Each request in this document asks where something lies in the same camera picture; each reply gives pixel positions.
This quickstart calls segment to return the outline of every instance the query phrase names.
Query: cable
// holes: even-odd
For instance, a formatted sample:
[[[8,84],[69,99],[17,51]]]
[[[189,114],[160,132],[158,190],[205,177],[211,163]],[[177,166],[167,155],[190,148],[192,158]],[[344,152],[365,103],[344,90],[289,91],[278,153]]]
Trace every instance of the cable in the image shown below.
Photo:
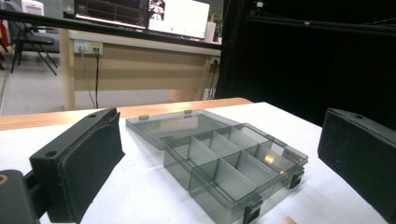
[[[84,75],[85,75],[85,79],[86,79],[86,84],[87,84],[88,93],[90,94],[90,98],[91,98],[91,102],[92,102],[92,104],[93,104],[93,107],[95,107],[95,102],[93,101],[93,98],[92,98],[92,95],[91,95],[90,79],[88,78],[87,69],[85,68],[85,60],[84,60],[83,48],[82,48],[82,47],[78,47],[78,50],[79,50],[79,53],[81,54],[82,65],[84,66]]]
[[[363,23],[362,25],[371,25],[371,24],[377,24],[380,22],[384,22],[384,21],[395,21],[396,18],[390,18],[390,19],[386,19],[386,20],[382,20],[382,21],[373,21],[373,22],[367,22],[367,23]]]
[[[98,86],[99,86],[99,49],[94,49],[96,52],[96,86],[95,86],[95,97],[96,97],[96,108],[99,108],[98,104]]]
[[[215,90],[213,88],[213,82],[215,80],[216,68],[218,67],[218,60],[215,59],[214,64],[215,64],[215,68],[213,70],[212,82],[210,83],[210,88],[209,88],[209,91],[207,92],[207,100],[213,100],[213,98],[215,97]]]

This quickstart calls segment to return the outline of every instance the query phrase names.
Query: computer monitor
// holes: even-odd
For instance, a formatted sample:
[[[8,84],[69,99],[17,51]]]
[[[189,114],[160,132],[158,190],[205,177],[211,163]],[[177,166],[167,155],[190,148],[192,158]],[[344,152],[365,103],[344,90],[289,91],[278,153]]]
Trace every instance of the computer monitor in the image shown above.
[[[146,29],[148,0],[75,0],[75,18]]]
[[[192,0],[148,0],[148,29],[205,38],[209,7]]]

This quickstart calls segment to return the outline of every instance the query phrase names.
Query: screw hole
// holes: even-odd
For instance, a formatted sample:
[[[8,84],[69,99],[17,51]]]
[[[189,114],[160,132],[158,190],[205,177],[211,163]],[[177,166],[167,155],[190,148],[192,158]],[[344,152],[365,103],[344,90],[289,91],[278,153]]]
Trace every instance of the screw hole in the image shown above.
[[[47,153],[46,153],[46,157],[47,157],[47,158],[53,157],[53,156],[55,156],[55,155],[56,155],[56,151],[51,151],[51,152],[47,152]]]
[[[8,176],[6,175],[0,175],[0,185],[6,183],[8,180]]]

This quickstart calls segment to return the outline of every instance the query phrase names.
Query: power cable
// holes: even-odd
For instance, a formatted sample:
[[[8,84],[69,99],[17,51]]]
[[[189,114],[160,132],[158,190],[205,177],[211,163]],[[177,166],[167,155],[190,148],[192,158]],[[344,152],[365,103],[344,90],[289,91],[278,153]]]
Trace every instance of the power cable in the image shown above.
[[[85,66],[84,48],[83,48],[83,47],[78,47],[78,50],[79,50],[79,53],[81,54],[82,65],[83,65],[83,67],[84,67],[84,75],[85,75],[85,80],[86,80],[85,83],[87,84],[88,94],[90,95],[90,98],[91,98],[91,102],[92,102],[92,104],[93,104],[93,107],[96,108],[96,107],[95,107],[95,102],[93,101],[93,98],[92,98],[92,95],[91,95],[90,79],[89,79],[89,77],[88,77],[88,75],[87,75],[87,69],[86,69],[86,66]]]

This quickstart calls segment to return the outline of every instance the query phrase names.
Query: floor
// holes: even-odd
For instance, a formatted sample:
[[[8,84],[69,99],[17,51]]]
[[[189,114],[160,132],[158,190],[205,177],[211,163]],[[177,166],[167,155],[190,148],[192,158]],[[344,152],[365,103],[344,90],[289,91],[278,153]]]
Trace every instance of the floor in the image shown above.
[[[58,74],[55,76],[37,53],[24,52],[21,65],[16,66],[13,74],[10,74],[10,53],[6,54],[3,49],[1,50],[7,60],[2,61],[6,70],[0,71],[0,116],[64,111],[60,67],[55,69]],[[51,57],[58,65],[60,64],[59,54],[51,54]],[[171,103],[169,92],[169,90],[99,91],[98,104],[100,108],[104,108]],[[76,93],[76,108],[93,108],[87,91]]]

